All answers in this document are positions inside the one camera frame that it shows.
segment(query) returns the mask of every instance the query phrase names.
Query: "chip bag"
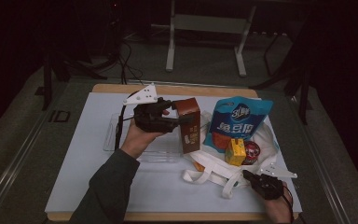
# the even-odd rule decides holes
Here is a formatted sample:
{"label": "chip bag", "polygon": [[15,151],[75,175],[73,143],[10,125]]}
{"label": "chip bag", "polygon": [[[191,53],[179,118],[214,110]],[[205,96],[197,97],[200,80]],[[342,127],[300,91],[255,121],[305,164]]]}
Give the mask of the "chip bag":
{"label": "chip bag", "polygon": [[272,101],[235,96],[219,100],[204,144],[224,153],[231,138],[249,140],[269,114]]}

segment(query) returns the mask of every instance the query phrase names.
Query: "gray carpet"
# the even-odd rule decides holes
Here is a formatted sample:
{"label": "gray carpet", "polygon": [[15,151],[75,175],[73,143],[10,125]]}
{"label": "gray carpet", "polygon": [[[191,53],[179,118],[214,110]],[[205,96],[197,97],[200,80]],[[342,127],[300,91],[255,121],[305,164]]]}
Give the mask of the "gray carpet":
{"label": "gray carpet", "polygon": [[[156,32],[151,41],[143,41],[132,35],[128,38],[131,45],[129,65],[134,68],[131,70],[134,75],[127,70],[127,78],[132,78],[133,82],[138,82],[133,77],[137,76],[143,82],[149,80],[157,83],[178,82],[241,88],[269,78],[262,55],[271,37],[251,35],[248,38],[243,53],[248,77],[237,75],[232,48],[236,43],[236,36],[224,37],[228,41],[195,42],[188,37],[177,38],[174,69],[167,73],[167,33]],[[273,68],[280,64],[289,48],[290,41],[284,36],[280,37],[268,55]],[[128,52],[129,49],[123,46],[123,57]],[[109,77],[105,82],[118,83],[120,71],[117,65],[101,74]],[[36,88],[43,85],[42,75],[42,70],[39,70],[29,78],[0,119],[0,176],[20,148],[29,148],[21,171],[0,203],[0,223],[43,223],[46,220],[44,209],[75,131],[76,121],[88,92],[94,84],[101,82],[80,74],[75,74],[67,84],[54,81],[54,102],[48,111],[43,112],[43,98],[34,95]],[[285,80],[259,94],[262,98],[277,102],[270,117],[280,146],[284,148],[282,153],[288,167],[301,176],[295,180],[295,184],[302,202],[304,220],[307,223],[358,223],[358,174],[318,100],[317,91],[310,90],[311,110],[307,111],[309,124],[294,126],[292,132],[285,133],[283,130],[286,129],[282,128],[284,125],[299,120],[294,116],[296,104],[283,97],[284,84]],[[71,111],[71,118],[67,123],[48,122],[52,110]],[[34,141],[30,141],[31,131],[38,128],[37,125],[34,126],[36,123],[41,123],[42,126],[37,136],[34,136]],[[307,150],[303,147],[304,143],[310,143],[314,150]],[[332,209],[335,207],[332,203],[337,203],[335,206],[342,210]],[[296,223],[302,223],[302,220],[298,219]]]}

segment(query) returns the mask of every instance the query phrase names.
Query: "hand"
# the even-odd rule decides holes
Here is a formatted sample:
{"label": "hand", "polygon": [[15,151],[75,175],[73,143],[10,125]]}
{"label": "hand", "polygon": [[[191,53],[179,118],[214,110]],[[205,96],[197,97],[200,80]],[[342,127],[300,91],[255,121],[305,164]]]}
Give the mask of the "hand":
{"label": "hand", "polygon": [[[168,115],[169,112],[164,110],[163,114]],[[138,128],[135,125],[135,120],[132,119],[126,140],[124,141],[121,150],[132,156],[134,159],[137,159],[142,155],[150,143],[163,134],[164,133],[147,133]]]}
{"label": "hand", "polygon": [[[284,196],[293,204],[293,199],[289,194],[287,188],[283,188]],[[283,197],[280,197],[276,200],[264,200],[264,205],[266,206],[267,215],[274,223],[291,223],[292,214],[290,213],[289,204],[284,200]]]}

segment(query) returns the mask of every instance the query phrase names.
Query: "brown box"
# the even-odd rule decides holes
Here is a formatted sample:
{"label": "brown box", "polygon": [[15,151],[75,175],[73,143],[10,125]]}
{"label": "brown box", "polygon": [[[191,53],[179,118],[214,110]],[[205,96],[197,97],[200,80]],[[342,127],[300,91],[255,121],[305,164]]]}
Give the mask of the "brown box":
{"label": "brown box", "polygon": [[200,150],[200,108],[196,98],[175,101],[177,115],[180,118],[191,116],[191,122],[180,124],[180,138],[183,153]]}

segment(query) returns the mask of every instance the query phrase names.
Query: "red object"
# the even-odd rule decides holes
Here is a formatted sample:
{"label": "red object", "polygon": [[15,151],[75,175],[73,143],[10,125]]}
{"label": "red object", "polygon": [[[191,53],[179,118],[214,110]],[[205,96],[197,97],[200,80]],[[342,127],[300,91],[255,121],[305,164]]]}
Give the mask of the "red object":
{"label": "red object", "polygon": [[212,132],[212,141],[219,149],[226,150],[228,143],[231,141],[231,137],[221,133]]}
{"label": "red object", "polygon": [[246,158],[242,162],[242,165],[252,165],[257,161],[260,155],[260,147],[256,142],[245,141]]}

